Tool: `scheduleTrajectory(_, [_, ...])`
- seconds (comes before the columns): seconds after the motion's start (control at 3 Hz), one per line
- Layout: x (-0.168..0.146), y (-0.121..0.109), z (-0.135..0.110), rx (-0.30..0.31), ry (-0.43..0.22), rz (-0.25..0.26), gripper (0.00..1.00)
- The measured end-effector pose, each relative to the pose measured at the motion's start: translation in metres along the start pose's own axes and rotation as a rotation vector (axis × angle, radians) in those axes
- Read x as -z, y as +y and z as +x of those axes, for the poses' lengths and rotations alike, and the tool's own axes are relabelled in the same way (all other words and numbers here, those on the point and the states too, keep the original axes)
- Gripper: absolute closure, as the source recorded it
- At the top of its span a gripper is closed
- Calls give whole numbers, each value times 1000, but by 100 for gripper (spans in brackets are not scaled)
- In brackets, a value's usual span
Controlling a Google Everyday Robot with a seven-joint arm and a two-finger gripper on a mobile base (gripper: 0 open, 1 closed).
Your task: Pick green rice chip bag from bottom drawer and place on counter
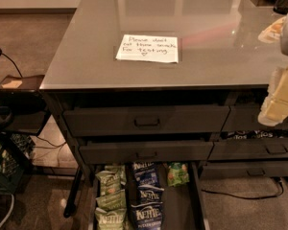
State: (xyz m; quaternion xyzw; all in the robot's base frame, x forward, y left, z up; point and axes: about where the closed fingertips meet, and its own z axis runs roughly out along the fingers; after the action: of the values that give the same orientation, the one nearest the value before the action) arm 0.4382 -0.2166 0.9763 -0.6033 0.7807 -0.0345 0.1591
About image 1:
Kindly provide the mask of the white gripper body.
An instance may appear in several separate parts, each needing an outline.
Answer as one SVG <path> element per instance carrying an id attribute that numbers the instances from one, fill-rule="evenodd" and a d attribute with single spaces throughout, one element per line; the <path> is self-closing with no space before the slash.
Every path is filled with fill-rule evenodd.
<path id="1" fill-rule="evenodd" d="M 258 114 L 258 122 L 275 127 L 288 117 L 288 67 L 277 68 L 270 78 L 268 96 Z"/>

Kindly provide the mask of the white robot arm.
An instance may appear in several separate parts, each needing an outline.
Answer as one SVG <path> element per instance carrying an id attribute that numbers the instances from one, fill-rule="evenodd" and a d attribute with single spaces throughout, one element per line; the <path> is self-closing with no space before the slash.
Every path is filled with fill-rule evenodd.
<path id="1" fill-rule="evenodd" d="M 288 57 L 288 13 L 262 31 L 258 39 L 265 43 L 279 41 L 281 53 Z M 288 67 L 275 69 L 267 91 L 257 120 L 261 125 L 275 127 L 288 117 Z"/>

